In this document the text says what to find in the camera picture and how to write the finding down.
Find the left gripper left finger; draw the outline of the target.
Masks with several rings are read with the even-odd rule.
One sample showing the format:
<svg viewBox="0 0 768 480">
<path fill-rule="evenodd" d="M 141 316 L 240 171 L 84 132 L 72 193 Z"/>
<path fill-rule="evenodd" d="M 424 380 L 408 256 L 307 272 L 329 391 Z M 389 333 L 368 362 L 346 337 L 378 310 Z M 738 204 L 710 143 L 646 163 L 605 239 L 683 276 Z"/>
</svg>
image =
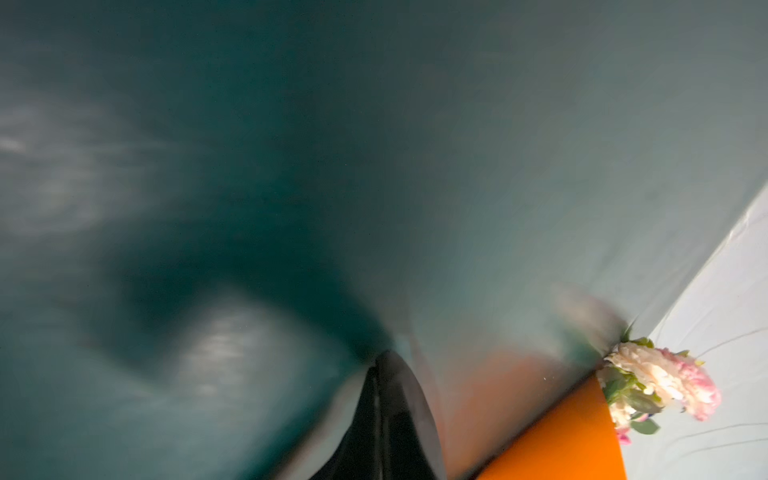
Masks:
<svg viewBox="0 0 768 480">
<path fill-rule="evenodd" d="M 330 459 L 311 480 L 380 478 L 380 407 L 378 369 L 367 370 L 352 422 Z"/>
</svg>

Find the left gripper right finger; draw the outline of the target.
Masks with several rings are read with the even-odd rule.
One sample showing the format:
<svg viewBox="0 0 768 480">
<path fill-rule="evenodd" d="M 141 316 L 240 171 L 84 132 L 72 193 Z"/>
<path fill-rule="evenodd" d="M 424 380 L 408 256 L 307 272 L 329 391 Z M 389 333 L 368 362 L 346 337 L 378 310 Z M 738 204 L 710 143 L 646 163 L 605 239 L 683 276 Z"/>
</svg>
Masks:
<svg viewBox="0 0 768 480">
<path fill-rule="evenodd" d="M 415 374 L 392 350 L 376 358 L 384 479 L 447 477 L 437 426 Z"/>
</svg>

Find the light pink fake rose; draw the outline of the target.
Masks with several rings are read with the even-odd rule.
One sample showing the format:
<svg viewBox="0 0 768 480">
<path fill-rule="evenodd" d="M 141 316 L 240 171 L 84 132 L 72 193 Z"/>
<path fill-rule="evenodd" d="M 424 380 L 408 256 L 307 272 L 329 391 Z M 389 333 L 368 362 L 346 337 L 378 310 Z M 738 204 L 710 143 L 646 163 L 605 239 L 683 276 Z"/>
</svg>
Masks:
<svg viewBox="0 0 768 480">
<path fill-rule="evenodd" d="M 698 421 L 707 420 L 722 401 L 702 361 L 687 350 L 657 348 L 646 337 L 618 344 L 605 358 L 607 365 L 635 374 L 661 398 L 663 409 L 676 403 Z"/>
</svg>

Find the orange wrapping paper sheet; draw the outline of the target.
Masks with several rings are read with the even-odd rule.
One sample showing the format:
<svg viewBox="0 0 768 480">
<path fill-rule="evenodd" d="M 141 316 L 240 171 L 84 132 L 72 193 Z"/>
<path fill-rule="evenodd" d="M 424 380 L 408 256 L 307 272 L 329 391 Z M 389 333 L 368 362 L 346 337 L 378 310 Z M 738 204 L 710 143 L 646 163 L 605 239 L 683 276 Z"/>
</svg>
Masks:
<svg viewBox="0 0 768 480">
<path fill-rule="evenodd" d="M 517 438 L 478 480 L 625 480 L 608 404 L 592 375 Z"/>
</svg>

